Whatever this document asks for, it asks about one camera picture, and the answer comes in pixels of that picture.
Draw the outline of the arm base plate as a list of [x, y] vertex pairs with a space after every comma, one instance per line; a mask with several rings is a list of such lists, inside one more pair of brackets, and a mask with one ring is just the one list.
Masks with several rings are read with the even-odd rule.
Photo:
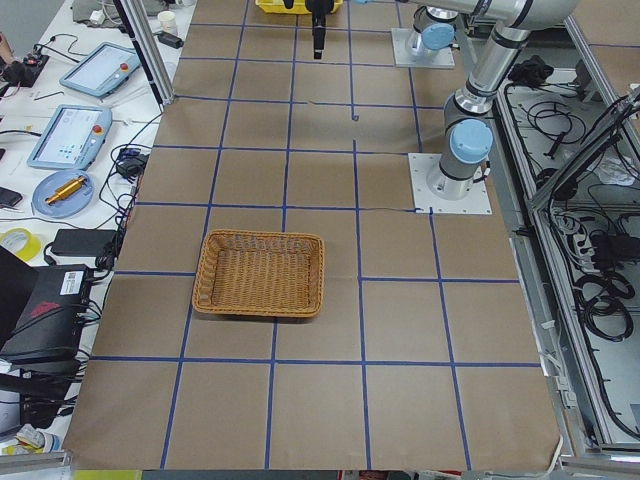
[[467, 180], [452, 180], [440, 169], [440, 154], [409, 153], [414, 211], [420, 214], [491, 215], [483, 171], [477, 166]]
[[393, 28], [391, 37], [397, 67], [453, 69], [455, 66], [450, 47], [455, 30], [451, 25], [434, 24], [423, 32]]

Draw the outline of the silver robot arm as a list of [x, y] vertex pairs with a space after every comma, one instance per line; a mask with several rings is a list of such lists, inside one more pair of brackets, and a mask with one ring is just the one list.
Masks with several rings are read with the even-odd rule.
[[486, 17], [495, 21], [491, 35], [463, 87], [445, 104], [446, 147], [427, 174], [437, 196], [457, 201], [467, 195], [494, 137], [483, 120], [498, 87], [533, 31], [550, 28], [571, 14], [576, 1], [420, 1], [427, 9]]
[[419, 6], [413, 16], [413, 32], [409, 48], [414, 56], [440, 51], [455, 38], [457, 13], [431, 6]]

